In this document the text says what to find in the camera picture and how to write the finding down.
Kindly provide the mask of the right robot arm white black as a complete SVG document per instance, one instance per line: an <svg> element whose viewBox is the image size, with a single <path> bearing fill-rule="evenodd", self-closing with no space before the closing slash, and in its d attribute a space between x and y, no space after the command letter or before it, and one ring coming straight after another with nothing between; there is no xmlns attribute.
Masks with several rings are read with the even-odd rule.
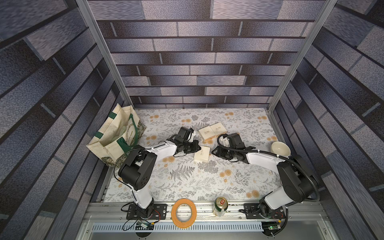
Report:
<svg viewBox="0 0 384 240"><path fill-rule="evenodd" d="M319 184L314 173L298 158L285 157L255 147L247 147L239 134L221 134L212 154L231 163L257 165L279 175L281 187L259 202L259 212L267 215L280 207L304 201L320 200Z"/></svg>

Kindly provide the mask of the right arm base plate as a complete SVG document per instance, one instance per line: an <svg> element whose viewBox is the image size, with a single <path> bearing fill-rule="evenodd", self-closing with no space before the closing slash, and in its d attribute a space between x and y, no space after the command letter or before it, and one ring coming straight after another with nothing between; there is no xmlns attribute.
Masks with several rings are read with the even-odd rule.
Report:
<svg viewBox="0 0 384 240"><path fill-rule="evenodd" d="M271 210L267 205L258 203L244 204L244 208L239 210L240 212L246 215L247 219L272 219L272 220L282 220L286 218L286 210L283 207L280 207L275 210Z"/></svg>

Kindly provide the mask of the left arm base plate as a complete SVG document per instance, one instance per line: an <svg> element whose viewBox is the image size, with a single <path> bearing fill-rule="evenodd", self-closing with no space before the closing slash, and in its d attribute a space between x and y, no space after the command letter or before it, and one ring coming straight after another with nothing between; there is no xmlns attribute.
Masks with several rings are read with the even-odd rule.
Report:
<svg viewBox="0 0 384 240"><path fill-rule="evenodd" d="M127 220L165 220L167 216L167 204L153 204L146 209L131 204L127 210Z"/></svg>

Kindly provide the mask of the cream drawer jewelry box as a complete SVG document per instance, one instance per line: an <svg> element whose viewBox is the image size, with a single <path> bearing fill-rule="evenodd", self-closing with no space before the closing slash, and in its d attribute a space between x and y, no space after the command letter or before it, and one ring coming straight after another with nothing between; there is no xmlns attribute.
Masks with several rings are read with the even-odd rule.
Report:
<svg viewBox="0 0 384 240"><path fill-rule="evenodd" d="M201 146L201 149L197 151L194 155L194 161L208 163L210 152L211 152L210 147Z"/></svg>

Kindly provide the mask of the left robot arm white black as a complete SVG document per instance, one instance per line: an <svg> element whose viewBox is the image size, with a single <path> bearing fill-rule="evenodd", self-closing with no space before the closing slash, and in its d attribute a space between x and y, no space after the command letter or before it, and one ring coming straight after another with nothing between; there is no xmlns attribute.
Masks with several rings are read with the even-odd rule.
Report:
<svg viewBox="0 0 384 240"><path fill-rule="evenodd" d="M177 154L186 155L201 150L199 141L195 140L193 129L181 127L179 132L165 141L152 147L136 145L128 151L121 165L118 175L122 182L131 188L136 206L147 210L153 205L153 197L148 189L148 182L157 160L174 157Z"/></svg>

